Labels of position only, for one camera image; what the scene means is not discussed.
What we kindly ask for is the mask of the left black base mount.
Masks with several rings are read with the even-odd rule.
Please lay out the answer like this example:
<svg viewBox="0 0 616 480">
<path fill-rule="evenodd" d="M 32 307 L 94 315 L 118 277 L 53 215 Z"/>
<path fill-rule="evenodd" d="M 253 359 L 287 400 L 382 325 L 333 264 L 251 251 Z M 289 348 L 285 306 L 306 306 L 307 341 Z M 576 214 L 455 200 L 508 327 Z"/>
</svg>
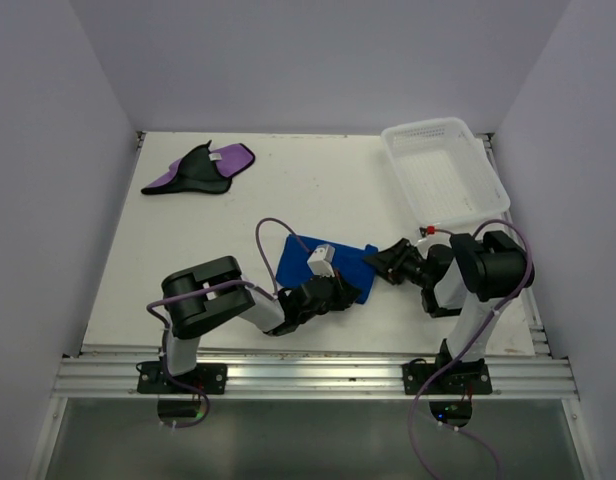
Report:
<svg viewBox="0 0 616 480">
<path fill-rule="evenodd" d="M 174 384 L 166 377 L 160 361 L 140 362 L 135 366 L 139 378 L 139 394 L 175 395 L 192 394 L 192 391 Z M 202 390 L 207 395 L 223 395 L 228 378 L 228 367 L 223 363 L 198 363 L 193 371 L 175 376 L 182 384 Z"/>
</svg>

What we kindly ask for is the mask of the white plastic basket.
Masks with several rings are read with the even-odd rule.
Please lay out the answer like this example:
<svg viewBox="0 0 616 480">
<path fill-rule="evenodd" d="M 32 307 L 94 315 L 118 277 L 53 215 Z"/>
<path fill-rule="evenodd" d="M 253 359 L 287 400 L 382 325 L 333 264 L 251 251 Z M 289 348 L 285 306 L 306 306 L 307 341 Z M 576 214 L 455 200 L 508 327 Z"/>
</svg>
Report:
<svg viewBox="0 0 616 480">
<path fill-rule="evenodd" d="M 510 198 L 483 142 L 456 117 L 384 129 L 381 140 L 421 227 L 450 229 L 498 217 Z"/>
</svg>

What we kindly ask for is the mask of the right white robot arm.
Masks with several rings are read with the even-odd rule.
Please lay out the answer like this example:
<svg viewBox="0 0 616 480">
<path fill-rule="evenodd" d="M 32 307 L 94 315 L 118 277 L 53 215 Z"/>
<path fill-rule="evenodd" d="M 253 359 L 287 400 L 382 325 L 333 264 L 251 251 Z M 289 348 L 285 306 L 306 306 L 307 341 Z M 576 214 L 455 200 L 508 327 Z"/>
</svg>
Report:
<svg viewBox="0 0 616 480">
<path fill-rule="evenodd" d="M 435 359 L 439 389 L 456 392 L 484 363 L 498 318 L 534 280 L 530 254 L 502 230 L 451 234 L 425 252 L 406 239 L 368 255 L 364 262 L 392 285 L 420 288 L 422 308 L 433 318 L 456 317 Z"/>
</svg>

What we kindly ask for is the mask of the purple and grey towel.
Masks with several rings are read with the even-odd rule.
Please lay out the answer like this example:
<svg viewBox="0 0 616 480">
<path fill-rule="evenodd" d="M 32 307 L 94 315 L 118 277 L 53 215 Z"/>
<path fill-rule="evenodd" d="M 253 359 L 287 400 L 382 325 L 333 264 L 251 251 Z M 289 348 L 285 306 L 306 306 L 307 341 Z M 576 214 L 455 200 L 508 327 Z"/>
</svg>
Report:
<svg viewBox="0 0 616 480">
<path fill-rule="evenodd" d="M 178 193 L 222 195 L 233 178 L 250 168 L 256 155 L 243 143 L 213 149 L 212 142 L 198 145 L 174 161 L 168 170 L 141 189 L 146 196 Z"/>
</svg>

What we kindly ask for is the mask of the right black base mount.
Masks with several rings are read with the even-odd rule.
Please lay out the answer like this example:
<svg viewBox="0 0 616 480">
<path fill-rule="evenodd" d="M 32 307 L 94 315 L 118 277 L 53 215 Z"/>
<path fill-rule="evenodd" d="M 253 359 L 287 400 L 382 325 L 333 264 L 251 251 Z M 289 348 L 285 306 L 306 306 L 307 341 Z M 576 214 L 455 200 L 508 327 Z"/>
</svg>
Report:
<svg viewBox="0 0 616 480">
<path fill-rule="evenodd" d="M 406 395 L 416 395 L 427 385 L 424 395 L 490 395 L 493 387 L 484 360 L 459 362 L 449 370 L 437 374 L 441 367 L 417 358 L 401 365 Z"/>
</svg>

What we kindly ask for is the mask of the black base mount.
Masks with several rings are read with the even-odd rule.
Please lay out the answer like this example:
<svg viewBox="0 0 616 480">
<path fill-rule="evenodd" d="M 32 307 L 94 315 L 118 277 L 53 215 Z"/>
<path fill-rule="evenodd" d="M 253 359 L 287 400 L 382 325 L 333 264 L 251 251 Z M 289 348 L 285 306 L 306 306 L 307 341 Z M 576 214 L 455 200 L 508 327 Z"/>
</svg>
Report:
<svg viewBox="0 0 616 480">
<path fill-rule="evenodd" d="M 192 394 L 192 391 L 174 384 L 166 377 L 160 361 L 140 362 L 135 366 L 139 378 L 139 394 L 175 395 Z M 193 371 L 175 376 L 182 384 L 202 390 L 207 395 L 223 395 L 228 378 L 228 367 L 223 363 L 198 363 Z"/>
<path fill-rule="evenodd" d="M 441 367 L 417 358 L 401 365 L 406 395 L 416 395 L 427 385 L 424 395 L 490 395 L 493 387 L 484 360 L 459 362 L 449 370 L 437 374 Z"/>
</svg>

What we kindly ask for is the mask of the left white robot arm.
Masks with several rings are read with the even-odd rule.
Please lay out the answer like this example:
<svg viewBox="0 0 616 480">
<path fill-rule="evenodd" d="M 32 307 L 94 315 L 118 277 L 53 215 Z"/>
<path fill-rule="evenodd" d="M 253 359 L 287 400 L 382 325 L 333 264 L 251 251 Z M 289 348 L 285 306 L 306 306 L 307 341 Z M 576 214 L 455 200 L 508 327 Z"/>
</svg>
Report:
<svg viewBox="0 0 616 480">
<path fill-rule="evenodd" d="M 335 270 L 271 296 L 243 277 L 232 256 L 175 272 L 161 289 L 163 299 L 149 311 L 163 307 L 168 312 L 160 379 L 177 393 L 195 383 L 201 337 L 228 321 L 240 318 L 267 336 L 284 336 L 317 316 L 350 308 L 362 294 Z"/>
</svg>

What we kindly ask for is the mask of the aluminium frame rail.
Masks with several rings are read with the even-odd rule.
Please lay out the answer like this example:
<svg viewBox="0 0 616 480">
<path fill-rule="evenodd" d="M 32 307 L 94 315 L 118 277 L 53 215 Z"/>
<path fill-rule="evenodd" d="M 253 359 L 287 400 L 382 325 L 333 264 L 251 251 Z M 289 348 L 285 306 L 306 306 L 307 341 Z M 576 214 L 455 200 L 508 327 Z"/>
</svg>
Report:
<svg viewBox="0 0 616 480">
<path fill-rule="evenodd" d="M 145 352 L 93 352 L 60 363 L 51 393 L 58 398 L 138 397 L 136 366 Z M 227 367 L 224 399 L 407 400 L 404 355 L 207 351 L 201 363 Z M 566 360 L 490 357 L 492 400 L 572 400 L 578 389 Z"/>
</svg>

